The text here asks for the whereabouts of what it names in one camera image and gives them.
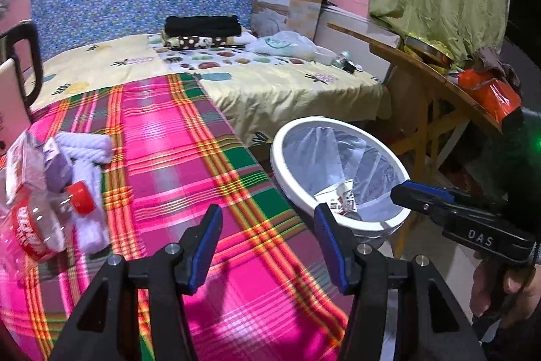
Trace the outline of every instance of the plastic bottle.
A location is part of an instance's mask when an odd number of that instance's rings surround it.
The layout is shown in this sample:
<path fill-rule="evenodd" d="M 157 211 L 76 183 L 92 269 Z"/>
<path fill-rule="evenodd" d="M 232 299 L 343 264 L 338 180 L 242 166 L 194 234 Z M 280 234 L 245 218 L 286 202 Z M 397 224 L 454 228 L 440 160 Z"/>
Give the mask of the plastic bottle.
<path fill-rule="evenodd" d="M 94 210 L 84 182 L 62 194 L 24 188 L 0 227 L 0 263 L 15 277 L 65 250 L 77 217 Z"/>

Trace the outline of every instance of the white trash can rim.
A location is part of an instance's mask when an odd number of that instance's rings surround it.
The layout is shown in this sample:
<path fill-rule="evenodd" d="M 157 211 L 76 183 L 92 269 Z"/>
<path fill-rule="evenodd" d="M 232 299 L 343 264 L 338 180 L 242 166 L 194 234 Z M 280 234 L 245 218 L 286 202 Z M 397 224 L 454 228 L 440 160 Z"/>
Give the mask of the white trash can rim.
<path fill-rule="evenodd" d="M 401 182 L 409 179 L 409 174 L 406 171 L 405 167 L 402 165 L 402 162 L 400 162 L 400 160 L 389 149 L 389 147 L 387 147 L 380 140 L 363 131 L 362 129 L 356 128 L 351 124 L 344 123 L 343 121 L 325 117 L 305 117 L 293 120 L 280 128 L 280 130 L 274 137 L 273 143 L 270 148 L 271 167 L 274 172 L 274 177 L 283 192 L 288 197 L 290 197 L 293 203 L 295 203 L 301 210 L 307 212 L 309 215 L 313 216 L 314 209 L 317 206 L 317 201 L 312 195 L 310 195 L 299 185 L 297 180 L 289 171 L 283 156 L 283 143 L 288 133 L 292 130 L 317 127 L 328 127 L 335 130 L 340 130 L 349 135 L 353 135 L 365 140 L 367 143 L 370 143 L 370 145 L 377 147 L 377 149 L 381 152 L 382 156 L 387 158 L 387 160 L 393 165 Z M 400 224 L 402 224 L 408 217 L 409 213 L 410 210 L 408 210 L 407 208 L 403 208 L 394 218 L 382 222 L 363 222 L 355 219 L 350 219 L 345 216 L 336 215 L 335 218 L 340 225 L 344 225 L 345 227 L 351 228 L 352 230 L 382 234 L 385 231 L 393 230 Z"/>

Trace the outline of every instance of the orange plastic bag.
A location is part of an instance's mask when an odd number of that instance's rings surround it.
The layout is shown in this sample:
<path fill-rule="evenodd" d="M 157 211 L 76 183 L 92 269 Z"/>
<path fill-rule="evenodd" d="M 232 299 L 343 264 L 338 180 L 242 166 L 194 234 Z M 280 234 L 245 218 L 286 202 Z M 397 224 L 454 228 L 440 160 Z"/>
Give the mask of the orange plastic bag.
<path fill-rule="evenodd" d="M 520 106 L 520 97 L 507 83 L 490 72 L 462 71 L 458 85 L 498 122 Z"/>

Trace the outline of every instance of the cardboard box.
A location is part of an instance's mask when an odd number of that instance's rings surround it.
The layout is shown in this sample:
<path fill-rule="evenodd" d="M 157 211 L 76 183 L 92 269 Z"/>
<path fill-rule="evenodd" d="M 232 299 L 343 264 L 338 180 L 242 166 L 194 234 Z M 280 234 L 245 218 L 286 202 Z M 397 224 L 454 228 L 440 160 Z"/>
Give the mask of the cardboard box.
<path fill-rule="evenodd" d="M 323 0 L 252 0 L 250 27 L 258 37 L 296 31 L 313 40 Z"/>

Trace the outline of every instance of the white plastic bag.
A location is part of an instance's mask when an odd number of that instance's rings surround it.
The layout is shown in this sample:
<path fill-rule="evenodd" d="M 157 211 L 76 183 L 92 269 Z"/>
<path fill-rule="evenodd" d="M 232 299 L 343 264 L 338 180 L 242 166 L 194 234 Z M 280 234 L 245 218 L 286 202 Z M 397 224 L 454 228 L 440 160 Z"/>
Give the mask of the white plastic bag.
<path fill-rule="evenodd" d="M 245 47 L 246 51 L 268 55 L 283 55 L 312 60 L 316 45 L 307 37 L 294 31 L 280 31 L 273 36 L 261 37 Z"/>
<path fill-rule="evenodd" d="M 363 139 L 328 127 L 298 129 L 284 139 L 283 158 L 310 195 L 353 180 L 355 210 L 345 213 L 349 218 L 384 222 L 402 210 L 391 200 L 391 189 L 400 183 L 396 170 Z"/>

